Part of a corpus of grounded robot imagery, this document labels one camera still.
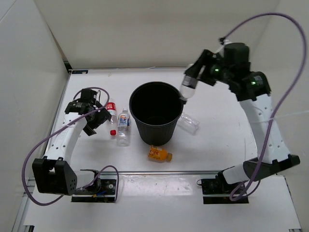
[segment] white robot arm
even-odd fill
[[[182,99],[192,97],[198,81],[214,86],[217,81],[229,85],[244,110],[257,145],[257,157],[218,173],[225,185],[247,181],[253,175],[260,159],[268,121],[271,116],[271,90],[262,72],[250,71],[249,48],[244,43],[226,42],[216,53],[204,50],[199,59],[185,72],[180,87]],[[260,169],[254,181],[261,180],[300,163],[299,157],[291,155],[283,142],[278,124],[273,120],[269,140]]]
[[[63,125],[85,115],[102,105],[96,100],[97,92],[82,89],[81,98],[70,102],[65,110]],[[42,159],[35,159],[32,163],[34,178],[41,193],[72,195],[75,191],[89,184],[98,171],[73,171],[70,160],[79,135],[84,132],[90,136],[95,134],[95,128],[110,120],[111,115],[106,110],[100,110],[89,116],[77,120],[59,133],[51,144],[51,148]],[[100,185],[94,182],[88,187],[89,192],[97,192]]]

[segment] bottle label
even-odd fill
[[[127,119],[126,116],[121,115],[121,116],[119,117],[118,126],[119,126],[119,127],[129,127],[129,126],[130,126],[129,119]]]
[[[197,79],[191,78],[190,76],[185,76],[183,78],[182,85],[195,89],[197,87],[197,82],[198,82]]]
[[[116,105],[114,102],[107,103],[105,109],[107,109],[108,113],[110,113],[112,116],[113,115],[117,116]]]
[[[148,154],[148,157],[152,158],[152,159],[160,160],[159,151],[157,151],[157,150],[150,151],[149,154]]]

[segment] small orange bottle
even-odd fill
[[[158,162],[171,162],[172,157],[173,155],[171,153],[168,153],[165,149],[153,145],[150,146],[150,151],[148,154],[149,159]]]

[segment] clear plastic bottle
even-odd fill
[[[127,108],[123,108],[122,113],[118,116],[118,146],[129,146],[129,132],[130,132],[130,114]]]
[[[115,137],[117,134],[118,118],[114,99],[110,98],[110,101],[107,103],[105,108],[112,115],[108,128],[111,136]]]
[[[193,97],[195,94],[195,89],[197,87],[198,80],[191,78],[190,76],[185,75],[183,77],[182,85],[179,88],[179,91],[182,95],[183,100],[188,100],[189,98]]]

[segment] black trash bin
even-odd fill
[[[172,137],[183,112],[180,92],[164,82],[149,82],[131,95],[129,107],[142,140],[155,146],[166,144]]]

